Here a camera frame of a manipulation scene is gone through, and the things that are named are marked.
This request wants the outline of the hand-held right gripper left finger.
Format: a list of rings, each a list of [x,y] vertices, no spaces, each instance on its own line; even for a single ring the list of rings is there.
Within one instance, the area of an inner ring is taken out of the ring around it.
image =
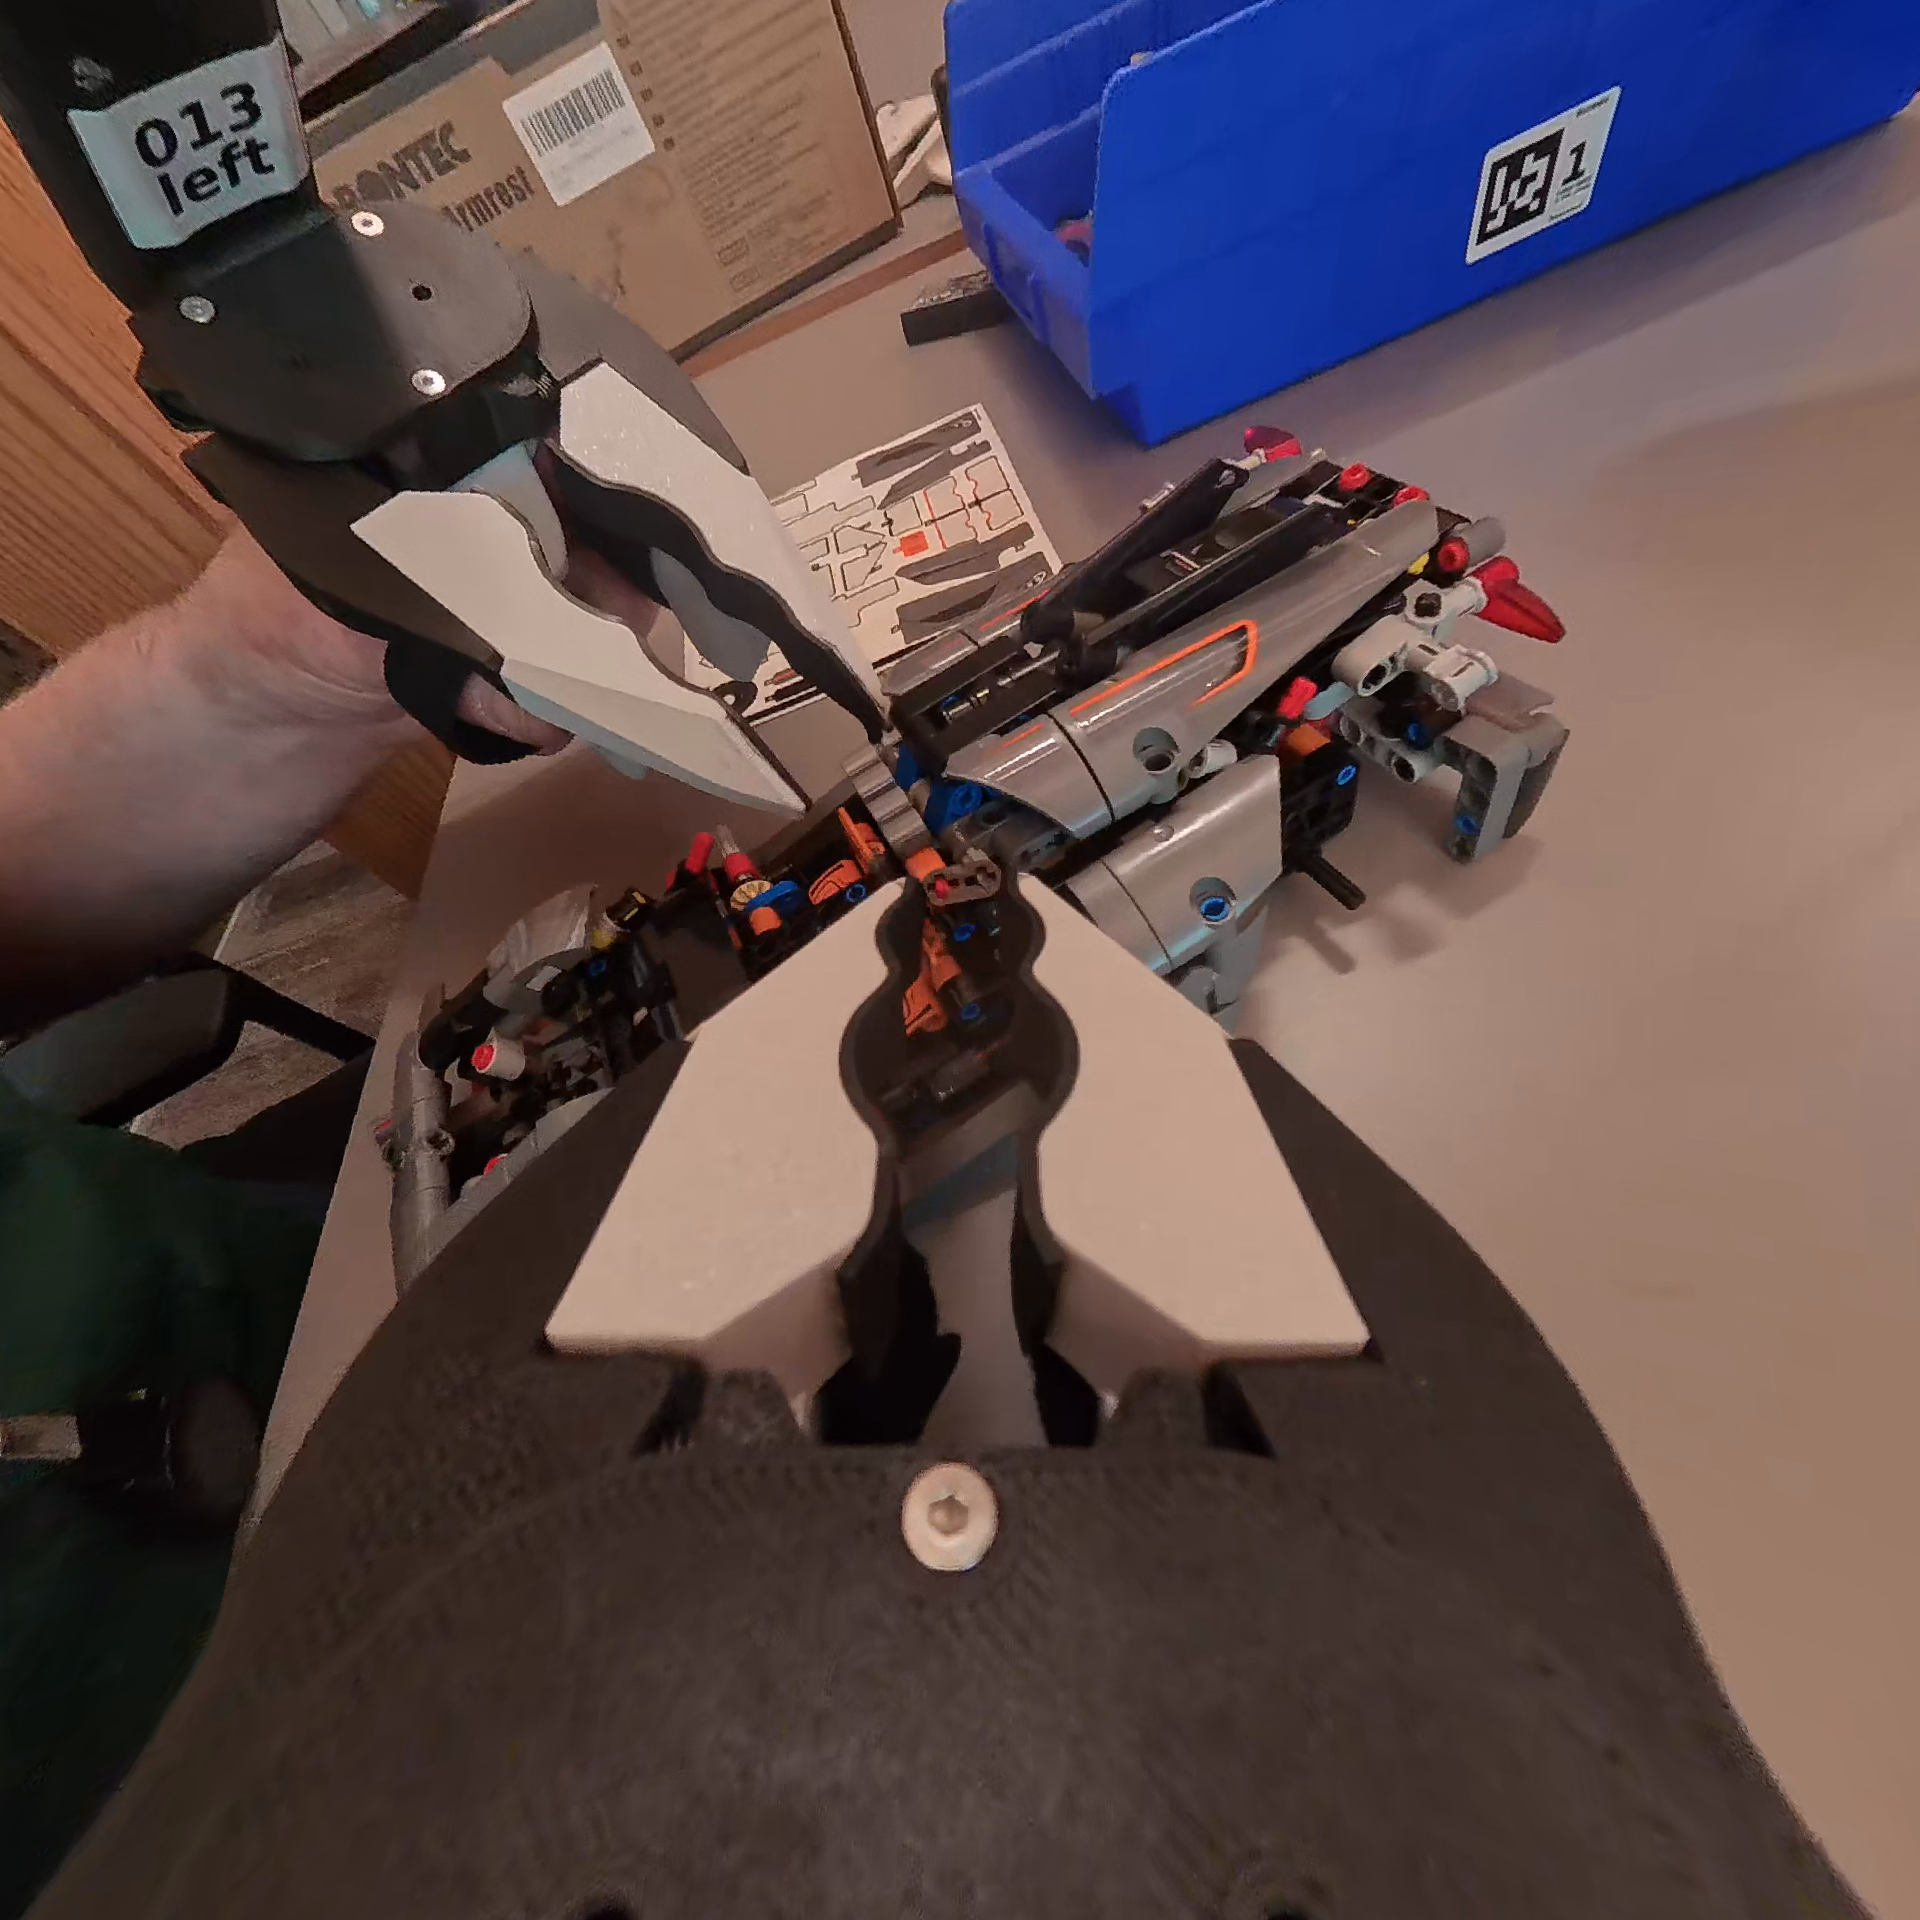
[[[846,1089],[858,1007],[891,982],[898,879],[703,1022],[545,1319],[560,1354],[761,1372],[802,1401],[849,1357],[837,1271],[871,1222],[880,1145]]]

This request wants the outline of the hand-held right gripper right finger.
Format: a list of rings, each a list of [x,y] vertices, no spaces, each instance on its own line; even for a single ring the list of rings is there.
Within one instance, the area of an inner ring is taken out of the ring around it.
[[[1042,882],[1018,898],[1074,1051],[1038,1133],[1039,1341],[1093,1385],[1358,1355],[1367,1326],[1227,1035]]]

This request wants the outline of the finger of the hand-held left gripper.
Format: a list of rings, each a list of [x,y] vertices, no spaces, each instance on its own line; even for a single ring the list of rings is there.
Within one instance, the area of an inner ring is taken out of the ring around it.
[[[775,646],[865,739],[885,733],[872,667],[747,470],[607,363],[560,389],[550,453],[570,527],[606,559],[646,566],[675,614],[696,610],[687,635],[698,649],[723,617]]]
[[[495,657],[519,709],[610,762],[797,818],[803,795],[710,692],[670,676],[610,614],[545,571],[529,525],[474,492],[402,492],[352,525]]]

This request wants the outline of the grey lego vehicle model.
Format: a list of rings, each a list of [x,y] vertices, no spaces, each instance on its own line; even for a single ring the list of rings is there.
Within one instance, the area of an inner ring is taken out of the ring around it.
[[[1035,597],[886,670],[891,731],[761,847],[718,827],[650,894],[550,897],[457,991],[426,995],[375,1131],[395,1287],[664,1043],[961,847],[990,852],[1003,884],[986,903],[928,900],[877,1090],[910,1145],[1015,1084],[1018,878],[1225,1018],[1285,878],[1362,906],[1328,862],[1362,763],[1403,785],[1451,773],[1453,862],[1514,837],[1567,727],[1478,629],[1539,645],[1567,629],[1501,521],[1289,435],[1246,444]]]

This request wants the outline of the person's left forearm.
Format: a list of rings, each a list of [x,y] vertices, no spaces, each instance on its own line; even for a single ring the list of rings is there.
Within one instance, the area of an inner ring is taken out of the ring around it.
[[[301,724],[237,710],[135,625],[3,709],[3,1035],[176,956],[338,806]]]

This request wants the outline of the lego sticker sheet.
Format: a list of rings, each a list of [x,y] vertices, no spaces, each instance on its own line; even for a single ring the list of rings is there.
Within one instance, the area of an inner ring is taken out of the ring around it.
[[[880,675],[1035,597],[1063,564],[979,403],[819,470],[771,508]]]

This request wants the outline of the person's left hand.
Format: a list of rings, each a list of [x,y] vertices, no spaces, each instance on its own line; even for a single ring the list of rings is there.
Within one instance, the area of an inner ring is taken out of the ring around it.
[[[373,766],[425,739],[385,684],[385,645],[317,610],[249,534],[137,621],[165,727],[225,753],[280,745]]]

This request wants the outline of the brown cardboard box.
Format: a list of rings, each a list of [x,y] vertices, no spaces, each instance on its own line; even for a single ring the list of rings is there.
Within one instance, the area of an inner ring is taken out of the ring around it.
[[[832,2],[482,5],[306,147],[338,207],[431,207],[678,359],[901,226]]]

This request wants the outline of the small white object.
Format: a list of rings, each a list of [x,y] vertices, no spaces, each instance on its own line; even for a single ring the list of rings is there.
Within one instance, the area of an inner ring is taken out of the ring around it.
[[[880,103],[872,110],[872,123],[901,207],[915,204],[929,190],[953,191],[944,119],[929,92]]]

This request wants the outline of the black chair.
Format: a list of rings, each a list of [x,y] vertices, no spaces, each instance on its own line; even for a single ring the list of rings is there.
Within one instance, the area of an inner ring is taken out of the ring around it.
[[[3,1044],[2,1084],[48,1114],[123,1126],[222,1069],[249,1026],[341,1065],[373,1050],[361,1029],[192,953]]]

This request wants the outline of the blue plastic bin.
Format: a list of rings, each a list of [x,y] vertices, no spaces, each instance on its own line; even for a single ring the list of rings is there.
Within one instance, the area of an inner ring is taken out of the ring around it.
[[[1872,131],[1915,2],[957,2],[953,195],[1145,445]]]

